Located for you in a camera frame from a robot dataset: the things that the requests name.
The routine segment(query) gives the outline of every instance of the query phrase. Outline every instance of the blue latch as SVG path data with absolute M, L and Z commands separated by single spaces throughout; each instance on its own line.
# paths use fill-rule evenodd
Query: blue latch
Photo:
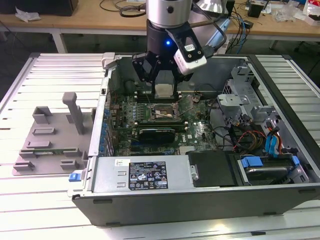
M 264 165 L 262 163 L 260 157 L 258 157 L 258 156 L 246 156 L 243 159 L 241 159 L 241 163 L 244 168 L 262 167 Z
M 69 182 L 81 182 L 81 173 L 70 173 Z
M 278 154 L 276 154 L 278 139 L 275 135 L 268 135 L 266 137 L 265 141 L 265 151 L 272 155 L 274 158 L 278 157 Z
M 298 166 L 300 164 L 300 161 L 297 156 L 292 156 L 292 161 L 294 163 L 294 166 Z

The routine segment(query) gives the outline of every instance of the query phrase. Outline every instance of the warning label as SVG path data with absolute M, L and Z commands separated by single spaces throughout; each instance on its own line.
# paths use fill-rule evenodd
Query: warning label
M 155 190 L 167 188 L 168 176 L 165 161 L 129 163 L 130 190 Z

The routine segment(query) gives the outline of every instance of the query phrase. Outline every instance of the blue drive bracket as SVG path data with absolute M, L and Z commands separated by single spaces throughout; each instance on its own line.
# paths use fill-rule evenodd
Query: blue drive bracket
M 244 168 L 248 167 L 263 167 L 263 163 L 258 156 L 246 156 L 241 159 L 242 166 Z

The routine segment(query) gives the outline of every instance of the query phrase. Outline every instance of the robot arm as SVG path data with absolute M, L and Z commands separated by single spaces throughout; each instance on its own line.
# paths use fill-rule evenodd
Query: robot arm
M 132 64 L 139 79 L 152 85 L 153 95 L 159 71 L 172 71 L 176 94 L 178 83 L 189 81 L 193 72 L 218 50 L 201 47 L 188 23 L 192 7 L 193 0 L 146 0 L 147 52 L 135 55 Z M 151 65 L 150 71 L 144 69 L 145 61 Z

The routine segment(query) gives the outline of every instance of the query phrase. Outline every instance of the floor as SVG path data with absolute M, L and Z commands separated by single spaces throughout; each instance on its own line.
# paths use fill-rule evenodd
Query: floor
M 56 46 L 46 33 L 9 34 L 6 42 L 0 42 L 0 100 L 18 75 L 31 52 L 56 53 Z M 65 34 L 69 53 L 141 53 L 146 50 L 146 37 L 115 35 Z M 294 49 L 300 42 L 279 41 L 274 50 L 269 49 L 269 40 L 250 40 L 244 44 L 241 54 L 290 55 L 308 74 L 320 60 L 320 45 L 314 42 L 303 44 L 298 52 Z M 320 86 L 320 63 L 310 73 L 310 78 Z

